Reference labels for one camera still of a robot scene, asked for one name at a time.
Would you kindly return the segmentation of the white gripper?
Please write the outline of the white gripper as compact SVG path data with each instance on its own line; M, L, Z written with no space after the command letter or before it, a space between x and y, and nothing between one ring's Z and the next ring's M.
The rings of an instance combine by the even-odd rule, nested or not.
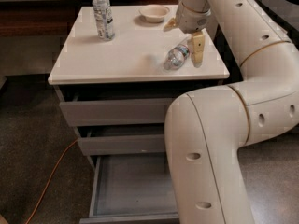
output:
M165 32L179 28L184 34L192 34L190 40L191 59L195 67L199 67L203 61L206 37L203 32L206 28L211 10L197 12L183 5L178 4L176 17L171 18L164 26Z

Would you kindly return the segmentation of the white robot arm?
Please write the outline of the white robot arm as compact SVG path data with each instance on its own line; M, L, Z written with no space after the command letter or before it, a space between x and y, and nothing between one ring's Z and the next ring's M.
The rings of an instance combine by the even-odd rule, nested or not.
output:
M254 0L182 0L191 34L214 14L242 81L189 91L170 106L165 149L180 224L254 224L237 151L299 121L299 51Z

